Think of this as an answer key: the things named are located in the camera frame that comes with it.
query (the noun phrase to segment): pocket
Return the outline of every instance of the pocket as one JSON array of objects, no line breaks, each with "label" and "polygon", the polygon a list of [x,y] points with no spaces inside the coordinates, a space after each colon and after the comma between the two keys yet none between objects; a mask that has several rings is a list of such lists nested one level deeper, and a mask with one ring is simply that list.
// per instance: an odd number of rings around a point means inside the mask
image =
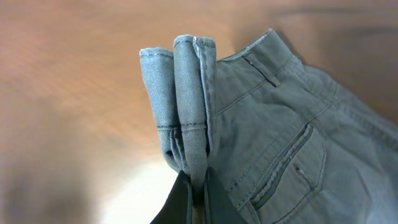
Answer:
[{"label": "pocket", "polygon": [[316,196],[325,159],[321,134],[307,124],[251,199],[261,223],[284,222]]}]

